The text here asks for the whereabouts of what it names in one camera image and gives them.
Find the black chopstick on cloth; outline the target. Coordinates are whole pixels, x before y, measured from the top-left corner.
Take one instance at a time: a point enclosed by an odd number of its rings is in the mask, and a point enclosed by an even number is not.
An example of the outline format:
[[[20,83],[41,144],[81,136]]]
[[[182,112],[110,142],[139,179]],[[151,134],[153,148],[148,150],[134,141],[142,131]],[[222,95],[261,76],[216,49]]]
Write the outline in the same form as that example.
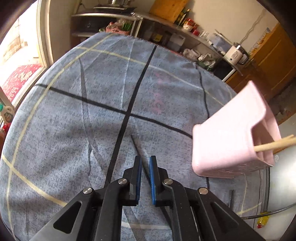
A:
[[[234,190],[231,189],[229,192],[229,203],[228,203],[228,207],[230,209],[233,209],[233,201],[234,201]]]

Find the black induction cooker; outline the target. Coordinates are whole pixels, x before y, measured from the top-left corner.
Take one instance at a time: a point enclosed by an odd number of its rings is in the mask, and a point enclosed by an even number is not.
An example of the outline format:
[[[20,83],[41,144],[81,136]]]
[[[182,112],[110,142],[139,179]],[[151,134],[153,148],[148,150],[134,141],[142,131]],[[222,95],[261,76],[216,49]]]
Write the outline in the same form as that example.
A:
[[[129,14],[132,13],[136,7],[131,6],[95,6],[93,9],[100,13],[114,13],[114,14]]]

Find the brown wooden door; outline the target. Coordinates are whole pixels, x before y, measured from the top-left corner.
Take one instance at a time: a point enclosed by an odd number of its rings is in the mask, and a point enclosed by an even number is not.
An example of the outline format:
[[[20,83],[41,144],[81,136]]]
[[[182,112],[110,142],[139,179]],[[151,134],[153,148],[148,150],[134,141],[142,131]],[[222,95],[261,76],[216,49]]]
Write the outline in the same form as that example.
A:
[[[295,46],[284,28],[277,23],[241,72],[235,72],[226,83],[238,93],[251,80],[269,101],[290,84],[294,77]]]

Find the pink small basket on shelf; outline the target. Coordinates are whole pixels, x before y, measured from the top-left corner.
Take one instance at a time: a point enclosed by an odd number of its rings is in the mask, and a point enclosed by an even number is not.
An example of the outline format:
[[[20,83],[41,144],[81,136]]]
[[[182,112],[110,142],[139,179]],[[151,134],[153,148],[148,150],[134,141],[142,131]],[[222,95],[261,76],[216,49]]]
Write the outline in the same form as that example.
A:
[[[116,25],[113,22],[110,22],[105,30],[107,33],[115,33],[115,34],[121,34],[121,35],[130,35],[130,31],[124,31],[122,30],[118,25]]]

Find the white electric kettle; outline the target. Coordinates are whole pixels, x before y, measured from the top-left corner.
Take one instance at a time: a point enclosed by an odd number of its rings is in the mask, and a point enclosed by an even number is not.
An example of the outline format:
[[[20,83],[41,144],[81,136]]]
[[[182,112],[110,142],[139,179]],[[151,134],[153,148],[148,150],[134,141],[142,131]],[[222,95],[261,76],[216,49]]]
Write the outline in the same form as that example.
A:
[[[224,55],[224,58],[233,65],[244,65],[249,60],[249,55],[240,44],[234,43]]]

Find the pink plastic utensil basket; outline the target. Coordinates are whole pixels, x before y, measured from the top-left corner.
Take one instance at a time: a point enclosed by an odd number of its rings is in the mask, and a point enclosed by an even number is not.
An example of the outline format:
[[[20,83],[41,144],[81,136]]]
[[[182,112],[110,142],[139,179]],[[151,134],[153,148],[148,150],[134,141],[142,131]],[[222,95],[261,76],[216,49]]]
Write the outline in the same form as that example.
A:
[[[208,120],[193,127],[193,171],[234,178],[275,164],[273,151],[255,146],[281,139],[276,119],[253,81]]]

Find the dark oil bottle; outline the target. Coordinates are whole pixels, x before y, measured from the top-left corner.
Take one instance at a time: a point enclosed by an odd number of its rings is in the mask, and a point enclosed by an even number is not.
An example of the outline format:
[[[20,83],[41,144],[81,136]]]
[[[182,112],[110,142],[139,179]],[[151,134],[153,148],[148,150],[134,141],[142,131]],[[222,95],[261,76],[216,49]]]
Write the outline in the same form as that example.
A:
[[[190,13],[190,9],[183,9],[181,11],[181,13],[179,14],[177,20],[176,20],[176,24],[178,26],[182,26],[186,20],[186,18],[188,17],[189,13]]]

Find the wooden cutting board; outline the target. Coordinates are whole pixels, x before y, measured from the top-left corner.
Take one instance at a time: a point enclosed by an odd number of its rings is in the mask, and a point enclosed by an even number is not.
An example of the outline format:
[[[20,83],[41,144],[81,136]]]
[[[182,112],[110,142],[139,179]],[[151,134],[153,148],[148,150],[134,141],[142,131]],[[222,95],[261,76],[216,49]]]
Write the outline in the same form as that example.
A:
[[[155,0],[149,13],[173,23],[188,2],[189,0]]]

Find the red condiment jars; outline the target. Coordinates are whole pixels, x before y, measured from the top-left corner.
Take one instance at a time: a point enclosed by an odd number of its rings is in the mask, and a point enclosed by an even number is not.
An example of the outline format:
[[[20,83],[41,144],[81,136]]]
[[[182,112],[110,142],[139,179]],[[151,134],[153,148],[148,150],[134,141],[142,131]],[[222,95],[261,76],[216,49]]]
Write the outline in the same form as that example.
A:
[[[199,25],[196,24],[192,19],[187,18],[182,28],[195,36],[199,36],[200,31],[198,30]]]

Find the steel kitchen shelf table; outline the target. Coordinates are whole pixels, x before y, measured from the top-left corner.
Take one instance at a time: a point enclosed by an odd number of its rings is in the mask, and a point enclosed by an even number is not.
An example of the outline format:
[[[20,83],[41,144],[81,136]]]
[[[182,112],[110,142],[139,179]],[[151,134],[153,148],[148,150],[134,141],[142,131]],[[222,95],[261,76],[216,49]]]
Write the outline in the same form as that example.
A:
[[[183,39],[178,50],[179,52],[184,49],[194,49],[200,54],[210,53],[211,56],[217,60],[216,66],[218,66],[221,61],[224,61],[227,65],[231,66],[232,69],[236,70],[238,73],[242,73],[239,66],[227,60],[222,53],[216,50],[206,39],[196,36],[174,23],[170,23],[150,14],[133,12],[128,14],[103,13],[96,9],[74,14],[71,16],[70,25],[71,45],[73,47],[78,45],[79,38],[89,38],[98,33],[100,29],[106,30],[109,23],[114,23],[121,19],[131,24],[128,33],[130,36],[153,41],[152,36],[154,34],[161,34],[162,38],[157,43],[166,47],[170,37],[177,35],[179,38]]]

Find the grey checked tablecloth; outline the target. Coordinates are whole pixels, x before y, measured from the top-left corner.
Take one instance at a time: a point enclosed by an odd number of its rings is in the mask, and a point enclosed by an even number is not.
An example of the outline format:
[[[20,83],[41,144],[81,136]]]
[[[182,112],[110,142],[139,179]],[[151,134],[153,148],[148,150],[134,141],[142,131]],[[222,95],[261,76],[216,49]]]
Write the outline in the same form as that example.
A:
[[[137,155],[150,156],[185,187],[208,187],[250,216],[264,198],[262,172],[234,179],[197,176],[192,129],[235,92],[212,73],[163,47],[98,33],[53,64],[13,119],[1,153],[1,217],[30,240],[83,188],[119,179]],[[171,240],[142,172],[140,200],[122,212],[122,240]]]

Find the light wooden chopstick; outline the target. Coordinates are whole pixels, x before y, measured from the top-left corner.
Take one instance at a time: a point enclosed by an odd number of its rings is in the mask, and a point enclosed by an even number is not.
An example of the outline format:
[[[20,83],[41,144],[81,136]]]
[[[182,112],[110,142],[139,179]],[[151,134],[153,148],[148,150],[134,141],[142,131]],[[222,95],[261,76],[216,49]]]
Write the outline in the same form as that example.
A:
[[[282,148],[287,148],[290,146],[295,146],[295,137],[291,138],[289,140],[285,140],[282,142],[272,142],[267,144],[262,144],[258,146],[254,146],[255,152],[263,152],[263,151],[269,151],[269,150],[277,150]]]
[[[289,140],[291,138],[294,138],[294,135],[289,135],[287,137],[281,138],[280,140],[277,140],[276,142],[282,142],[282,141],[285,141],[285,140]]]

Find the black chopstick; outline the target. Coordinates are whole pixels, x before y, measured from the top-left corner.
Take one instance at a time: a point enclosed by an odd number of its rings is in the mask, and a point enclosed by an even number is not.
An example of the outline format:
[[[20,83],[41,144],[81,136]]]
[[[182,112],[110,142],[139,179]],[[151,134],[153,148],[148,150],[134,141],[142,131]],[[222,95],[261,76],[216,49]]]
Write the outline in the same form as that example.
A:
[[[231,189],[229,192],[229,203],[228,203],[228,207],[230,209],[233,209],[233,201],[234,201],[234,190]]]
[[[150,178],[150,174],[149,174],[149,169],[144,163],[144,158],[142,157],[142,155],[141,155],[141,153],[139,151],[139,148],[138,148],[138,146],[137,146],[137,144],[135,142],[135,139],[134,139],[133,135],[131,135],[130,137],[131,137],[131,140],[132,140],[132,143],[133,143],[133,146],[135,148],[135,151],[136,151],[137,155],[140,156],[140,158],[142,159],[142,169],[143,169],[144,175],[145,175],[145,177],[146,177],[146,179],[147,179],[147,181],[149,183],[149,186],[151,186],[151,178]],[[164,207],[160,207],[159,209],[161,210],[161,212],[163,214],[163,217],[166,220],[167,225],[171,228],[171,218],[170,218],[167,210]]]

